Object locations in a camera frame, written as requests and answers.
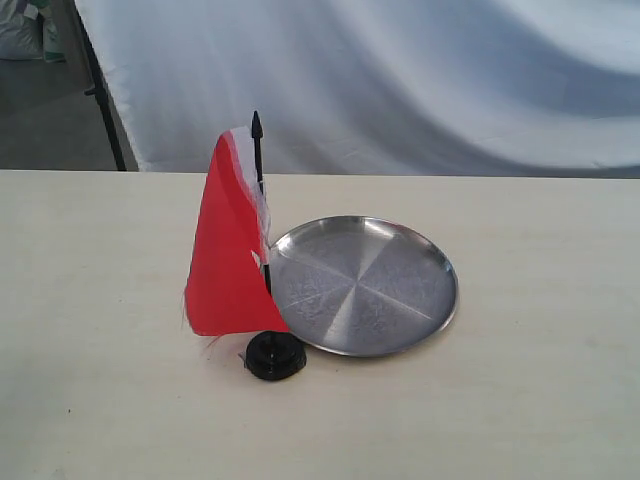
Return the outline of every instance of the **metal plate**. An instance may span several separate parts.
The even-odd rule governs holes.
[[[330,217],[271,250],[272,289],[291,333],[330,352],[400,352],[443,329],[458,303],[447,257],[402,225]]]

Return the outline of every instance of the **white backdrop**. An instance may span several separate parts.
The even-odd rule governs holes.
[[[143,170],[640,175],[634,0],[76,0]]]

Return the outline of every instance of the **black flag base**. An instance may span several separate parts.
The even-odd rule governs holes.
[[[303,343],[290,333],[262,332],[247,345],[245,366],[262,380],[284,380],[306,364]]]

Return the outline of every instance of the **gray floor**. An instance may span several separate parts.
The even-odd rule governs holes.
[[[116,123],[134,170],[117,117]],[[98,105],[74,85],[65,63],[0,60],[0,169],[7,168],[115,170]]]

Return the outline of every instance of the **black flag pole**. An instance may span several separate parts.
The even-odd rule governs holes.
[[[264,136],[260,116],[253,112],[251,121],[251,137],[256,162],[256,172],[260,191],[264,195],[264,179],[262,174],[262,146]],[[269,261],[263,265],[264,281],[271,295],[271,267]],[[307,363],[304,345],[290,333],[262,332],[253,337],[247,345],[245,365],[256,377],[262,380],[283,380],[299,372]]]

